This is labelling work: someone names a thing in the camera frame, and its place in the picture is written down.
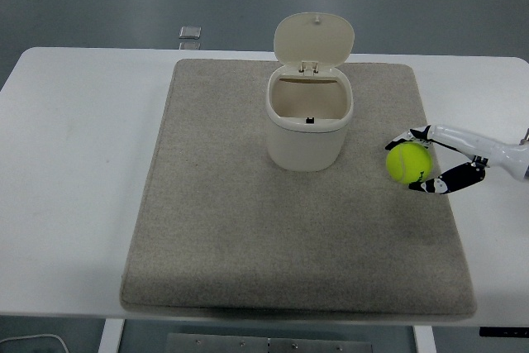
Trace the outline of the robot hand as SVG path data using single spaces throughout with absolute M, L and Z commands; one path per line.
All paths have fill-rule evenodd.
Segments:
M 528 138 L 509 145 L 452 126 L 428 125 L 411 128 L 393 138 L 386 146 L 391 150 L 404 143 L 415 143 L 428 149 L 437 144 L 466 156 L 469 161 L 449 169 L 432 179 L 423 176 L 408 185 L 411 190 L 448 194 L 468 188 L 484 180 L 486 169 L 500 167 L 514 179 L 528 180 Z

